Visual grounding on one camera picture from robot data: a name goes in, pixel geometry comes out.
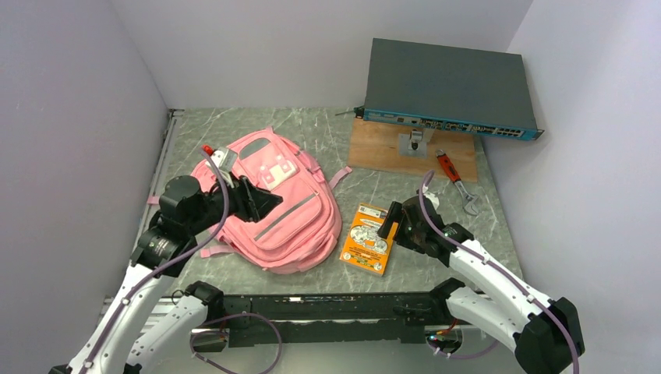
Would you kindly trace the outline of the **pink student backpack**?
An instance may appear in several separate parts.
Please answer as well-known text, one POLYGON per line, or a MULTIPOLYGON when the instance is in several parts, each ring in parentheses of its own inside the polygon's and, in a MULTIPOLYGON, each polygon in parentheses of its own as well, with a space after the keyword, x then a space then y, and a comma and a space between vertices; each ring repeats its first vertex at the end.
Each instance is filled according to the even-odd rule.
MULTIPOLYGON (((336 184, 350 173, 343 168, 326 178, 317 160, 290 139, 265 128, 243 136, 226 148, 238 159, 231 176, 245 176, 256 187, 283 198, 264 219, 248 223, 230 216, 221 229, 208 228, 196 236, 202 257, 236 253, 262 270, 277 274, 307 271, 334 250, 341 231, 341 214, 334 198, 336 184)), ((224 178, 201 148, 203 159, 188 174, 209 192, 224 178)))

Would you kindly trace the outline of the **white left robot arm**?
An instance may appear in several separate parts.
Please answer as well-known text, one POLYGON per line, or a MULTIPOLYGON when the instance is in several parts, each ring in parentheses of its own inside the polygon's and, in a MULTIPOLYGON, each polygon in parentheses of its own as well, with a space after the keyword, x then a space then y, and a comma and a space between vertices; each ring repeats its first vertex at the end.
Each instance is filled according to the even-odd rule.
POLYGON ((52 373, 151 373, 172 345, 192 329, 219 324, 224 294, 197 281, 187 287, 173 310, 144 331, 154 307, 182 272, 189 258, 203 248, 196 236, 221 229, 228 217, 256 223, 282 203, 282 197, 254 186, 247 177, 217 178, 204 192, 191 175, 171 179, 160 196, 159 209, 141 234, 125 277, 96 330, 69 363, 52 373))

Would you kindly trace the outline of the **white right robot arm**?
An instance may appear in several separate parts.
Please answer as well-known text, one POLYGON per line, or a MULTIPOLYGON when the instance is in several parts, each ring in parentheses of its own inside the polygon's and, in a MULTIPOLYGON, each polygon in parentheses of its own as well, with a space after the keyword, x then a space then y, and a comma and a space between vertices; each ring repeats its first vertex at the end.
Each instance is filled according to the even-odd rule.
POLYGON ((427 197, 393 202, 378 235, 439 260, 477 286, 455 278, 436 286, 429 312, 438 323, 455 318, 478 327, 508 348, 526 373, 580 371, 585 343, 574 303, 525 283, 467 228, 444 223, 427 197))

